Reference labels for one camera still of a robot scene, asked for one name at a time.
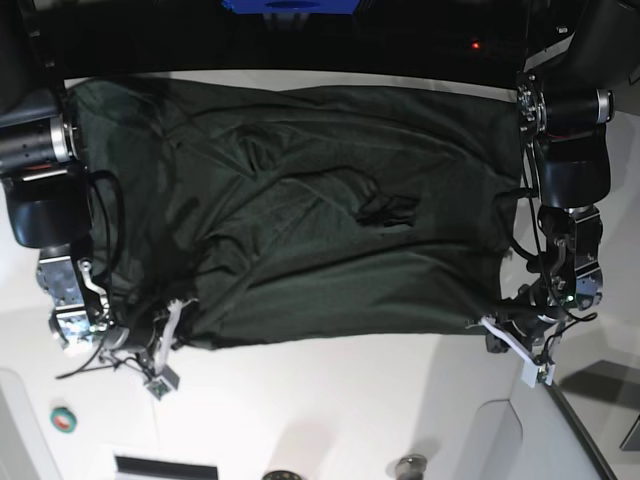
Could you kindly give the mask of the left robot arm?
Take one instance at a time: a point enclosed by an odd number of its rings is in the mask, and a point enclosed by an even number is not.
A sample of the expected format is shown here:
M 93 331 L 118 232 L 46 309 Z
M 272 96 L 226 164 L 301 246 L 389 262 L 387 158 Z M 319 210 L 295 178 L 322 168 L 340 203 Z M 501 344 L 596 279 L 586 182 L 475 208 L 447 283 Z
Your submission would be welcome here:
M 536 251 L 511 247 L 537 275 L 484 319 L 487 349 L 513 349 L 534 366 L 572 326 L 595 318 L 602 298 L 603 224 L 596 205 L 611 189 L 606 129 L 613 86 L 639 65 L 639 4 L 587 1 L 571 28 L 532 44 L 516 78 L 520 141 L 528 170 L 521 188 L 497 195 L 496 215 L 525 199 Z

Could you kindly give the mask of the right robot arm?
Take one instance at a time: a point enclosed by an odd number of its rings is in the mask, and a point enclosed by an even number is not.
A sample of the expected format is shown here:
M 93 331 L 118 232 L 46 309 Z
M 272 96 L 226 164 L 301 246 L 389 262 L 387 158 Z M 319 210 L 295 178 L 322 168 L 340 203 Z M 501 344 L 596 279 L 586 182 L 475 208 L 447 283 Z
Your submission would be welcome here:
M 124 251 L 124 198 L 116 177 L 88 170 L 66 88 L 41 58 L 29 1 L 1 4 L 1 186 L 16 241 L 39 253 L 36 279 L 50 296 L 52 335 L 68 353 L 129 351 L 148 379 L 167 372 L 181 302 L 162 308 L 167 322 L 127 324 L 112 300 L 111 275 Z M 116 197 L 116 226 L 106 228 L 103 272 L 94 269 L 94 204 L 107 181 Z

